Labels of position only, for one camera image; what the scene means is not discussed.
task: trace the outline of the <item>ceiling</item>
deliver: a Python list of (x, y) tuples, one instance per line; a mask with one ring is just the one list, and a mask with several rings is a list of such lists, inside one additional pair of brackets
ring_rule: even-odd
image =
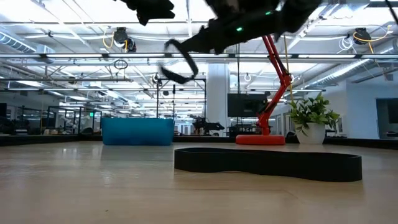
[[(173, 12), (176, 14), (174, 19), (154, 20), (145, 27), (138, 23), (136, 13), (129, 10), (121, 1), (112, 0), (43, 0), (45, 9), (36, 5), (32, 0), (1, 0), (0, 1), (0, 28), (5, 29), (27, 43), (42, 44), (50, 47), (55, 53), (78, 54), (78, 53), (123, 53), (123, 49), (113, 45), (107, 48), (104, 45), (110, 45), (111, 38), (104, 36), (111, 35), (117, 27), (126, 27), (127, 33), (134, 39), (137, 45), (137, 54), (142, 53), (162, 53), (164, 43), (170, 38), (185, 40), (190, 33), (196, 34), (201, 26), (214, 18), (211, 9), (204, 1), (199, 0), (172, 0), (175, 5)], [(187, 11), (187, 2), (189, 2), (189, 15)], [(397, 26), (392, 22), (393, 18), (386, 7), (372, 7), (365, 4), (357, 4), (363, 7), (342, 7), (324, 20), (319, 20), (319, 13), (326, 7), (322, 4), (310, 17), (296, 34), (286, 34), (286, 46), (288, 54), (370, 54), (368, 45), (351, 44), (352, 34), (357, 27), (365, 27), (374, 39), (383, 37), (386, 32), (389, 33), (377, 42), (373, 42), (375, 53), (380, 52), (381, 46), (390, 42), (396, 37)], [(350, 38), (343, 42), (343, 38), (350, 35)], [(276, 43), (279, 53), (285, 54), (284, 40)], [(260, 38), (250, 40), (239, 46), (241, 54), (266, 54), (267, 50)], [(227, 53), (236, 53), (236, 46), (227, 49)], [(20, 52), (0, 44), (0, 53), (18, 54)], [(115, 69), (114, 60), (102, 60), (105, 65), (95, 65), (98, 60), (78, 59), (78, 62), (92, 63), (94, 65), (86, 66), (53, 66), (35, 64), (34, 60), (24, 60), (18, 58), (7, 59), (9, 63), (21, 66), (31, 72), (22, 72), (26, 78), (39, 78), (47, 74), (47, 78), (65, 79), (76, 78), (100, 78), (100, 82), (78, 82), (70, 84), (68, 82), (45, 82), (44, 85), (50, 88), (133, 88), (134, 91), (114, 91), (105, 95), (95, 91), (79, 91), (78, 96), (85, 96), (91, 102), (130, 102), (127, 106), (115, 106), (119, 109), (132, 108), (131, 102), (138, 103), (134, 107), (136, 111), (142, 111), (142, 114), (152, 114), (150, 110), (156, 107), (155, 84), (152, 81), (154, 75), (159, 72), (157, 64), (159, 62), (169, 63), (169, 68), (177, 73), (189, 75), (188, 65), (181, 60), (161, 59), (161, 58), (132, 58), (126, 59), (129, 66), (125, 70)], [(73, 59), (57, 59), (56, 62), (73, 62)], [(208, 75), (208, 64), (211, 60), (198, 59), (199, 78), (206, 78)], [(238, 63), (228, 60), (231, 74), (231, 88), (236, 88), (238, 82)], [(341, 62), (326, 62), (324, 60), (292, 60), (289, 63), (289, 70), (295, 77), (295, 84), (308, 82), (320, 73), (339, 65)], [(10, 65), (4, 65), (4, 68), (10, 69)], [(267, 59), (255, 59), (249, 62), (240, 62), (240, 84), (243, 89), (256, 88), (259, 91), (266, 88), (278, 88), (279, 81), (275, 71)], [(165, 90), (170, 90), (173, 83), (165, 83)], [(177, 98), (181, 98), (181, 103), (177, 106), (178, 114), (200, 114), (203, 111), (204, 92), (201, 90), (204, 86), (201, 83), (191, 82), (185, 86), (178, 86), (177, 89), (184, 88), (185, 91), (177, 91)], [(62, 94), (60, 97), (70, 95), (70, 91), (56, 91)], [(161, 114), (170, 113), (169, 105), (172, 94), (160, 98), (164, 101), (164, 111)]]

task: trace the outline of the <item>black flat loop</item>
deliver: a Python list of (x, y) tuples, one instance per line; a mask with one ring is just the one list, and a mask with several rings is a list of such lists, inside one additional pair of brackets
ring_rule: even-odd
[(327, 152), (177, 149), (174, 168), (190, 172), (240, 171), (329, 182), (362, 180), (361, 156)]
[(185, 83), (195, 79), (195, 77), (199, 73), (199, 69), (198, 69), (196, 63), (193, 61), (191, 55), (189, 55), (188, 51), (186, 51), (183, 48), (182, 44), (179, 41), (177, 41), (175, 39), (171, 39), (164, 44), (165, 57), (168, 54), (166, 52), (166, 50), (168, 49), (168, 47), (170, 47), (170, 45), (174, 45), (174, 47), (177, 48), (177, 50), (182, 54), (184, 59), (187, 61), (189, 67), (191, 68), (193, 75), (191, 77), (183, 77), (182, 75), (179, 75), (175, 72), (172, 72), (172, 71), (166, 69), (163, 65), (160, 65), (160, 70), (161, 70), (162, 74), (164, 76), (166, 76), (169, 80), (175, 81), (178, 84), (185, 84)]

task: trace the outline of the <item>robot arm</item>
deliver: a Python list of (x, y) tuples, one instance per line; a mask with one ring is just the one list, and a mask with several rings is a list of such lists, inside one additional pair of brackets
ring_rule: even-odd
[(218, 16), (211, 19), (199, 33), (179, 43), (172, 39), (165, 44), (165, 50), (174, 45), (184, 56), (193, 75), (183, 77), (160, 66), (169, 80), (184, 84), (193, 80), (198, 68), (189, 52), (208, 54), (214, 50), (221, 54), (232, 45), (247, 42), (257, 37), (274, 34), (277, 40), (284, 32), (295, 32), (318, 7), (321, 0), (287, 0), (281, 11), (276, 11), (278, 0), (206, 0)]

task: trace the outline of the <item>wall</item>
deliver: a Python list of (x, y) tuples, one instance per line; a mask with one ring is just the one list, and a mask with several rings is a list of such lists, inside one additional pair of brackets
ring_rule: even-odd
[[(340, 82), (337, 86), (329, 86), (324, 88), (326, 91), (322, 93), (323, 97), (326, 100), (330, 101), (330, 105), (328, 109), (333, 110), (334, 112), (340, 114), (342, 117), (342, 122), (343, 122), (343, 130), (345, 130), (345, 127), (348, 126), (348, 120), (347, 118), (347, 97), (346, 97), (346, 82)], [(315, 98), (317, 97), (319, 93), (313, 92), (305, 95), (305, 98), (312, 97)], [(279, 105), (275, 108), (274, 112), (272, 113), (272, 116), (277, 116), (281, 115), (283, 118), (283, 115), (285, 113), (288, 113), (290, 110), (290, 105)], [(282, 127), (285, 125), (284, 119), (282, 119)]]
[(379, 139), (376, 99), (397, 97), (395, 85), (347, 84), (348, 137)]
[(388, 112), (388, 101), (389, 100), (382, 100), (377, 99), (377, 123), (379, 125), (379, 136), (381, 139), (391, 139), (393, 137), (388, 137), (388, 131), (395, 131), (398, 132), (398, 124), (390, 123), (389, 121), (389, 112)]

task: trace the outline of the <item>blue box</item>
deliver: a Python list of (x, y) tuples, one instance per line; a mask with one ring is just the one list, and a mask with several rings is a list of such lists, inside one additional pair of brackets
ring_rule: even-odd
[(103, 143), (109, 146), (169, 146), (174, 121), (156, 118), (102, 118)]

